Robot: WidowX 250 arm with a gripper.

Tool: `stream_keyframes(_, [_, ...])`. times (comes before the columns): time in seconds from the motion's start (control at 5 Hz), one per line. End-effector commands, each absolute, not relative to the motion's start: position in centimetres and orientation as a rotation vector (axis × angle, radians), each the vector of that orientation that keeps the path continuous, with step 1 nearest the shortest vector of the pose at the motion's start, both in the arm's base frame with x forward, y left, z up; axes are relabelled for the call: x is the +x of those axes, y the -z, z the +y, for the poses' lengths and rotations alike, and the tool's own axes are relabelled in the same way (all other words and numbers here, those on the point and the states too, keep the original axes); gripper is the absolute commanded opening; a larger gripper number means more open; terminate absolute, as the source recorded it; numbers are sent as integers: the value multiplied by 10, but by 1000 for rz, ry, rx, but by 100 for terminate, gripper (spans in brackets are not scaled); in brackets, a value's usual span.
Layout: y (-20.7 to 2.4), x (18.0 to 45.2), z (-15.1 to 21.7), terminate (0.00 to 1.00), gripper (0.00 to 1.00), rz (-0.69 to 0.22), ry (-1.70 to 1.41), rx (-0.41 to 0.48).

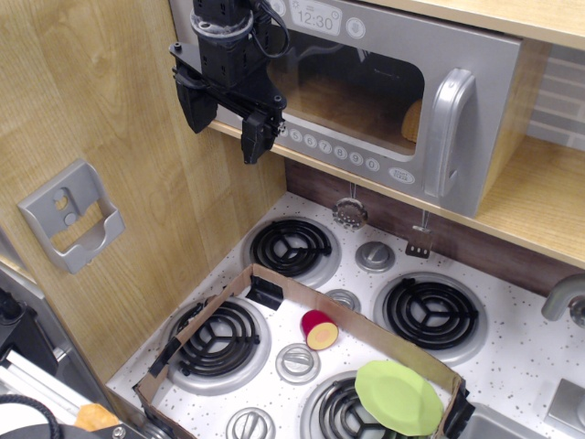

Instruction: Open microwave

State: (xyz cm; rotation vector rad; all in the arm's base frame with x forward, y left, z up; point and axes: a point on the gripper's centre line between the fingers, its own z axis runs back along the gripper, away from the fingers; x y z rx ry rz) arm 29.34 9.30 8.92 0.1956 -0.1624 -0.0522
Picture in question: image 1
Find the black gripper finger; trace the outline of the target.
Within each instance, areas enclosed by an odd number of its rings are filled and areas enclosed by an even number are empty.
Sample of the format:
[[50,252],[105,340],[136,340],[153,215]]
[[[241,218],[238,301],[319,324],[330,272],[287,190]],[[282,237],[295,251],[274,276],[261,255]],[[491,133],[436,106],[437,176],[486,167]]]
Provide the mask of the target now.
[[216,118],[217,102],[207,93],[207,84],[192,78],[184,68],[176,69],[175,85],[188,126],[194,133],[201,133]]
[[279,125],[269,116],[255,111],[242,122],[241,149],[244,163],[254,165],[267,151],[270,151],[279,133]]

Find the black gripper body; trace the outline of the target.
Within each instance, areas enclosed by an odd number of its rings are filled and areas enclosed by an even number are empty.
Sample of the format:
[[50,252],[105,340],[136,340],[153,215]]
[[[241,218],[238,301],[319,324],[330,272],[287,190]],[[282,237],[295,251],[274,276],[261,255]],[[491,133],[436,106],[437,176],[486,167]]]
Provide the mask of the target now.
[[271,8],[194,8],[190,26],[197,44],[176,42],[169,51],[177,68],[207,84],[207,93],[247,118],[263,112],[282,119],[286,98],[273,85],[267,68],[288,50],[288,29]]

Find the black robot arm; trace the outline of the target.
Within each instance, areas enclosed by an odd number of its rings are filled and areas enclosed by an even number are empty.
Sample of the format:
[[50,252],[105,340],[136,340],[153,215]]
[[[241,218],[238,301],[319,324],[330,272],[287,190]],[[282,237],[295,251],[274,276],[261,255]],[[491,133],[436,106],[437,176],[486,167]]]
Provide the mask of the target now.
[[186,121],[198,134],[218,107],[234,112],[242,118],[243,160],[255,164],[283,128],[287,101],[267,68],[288,50],[289,31],[267,1],[195,1],[190,24],[198,45],[169,48]]

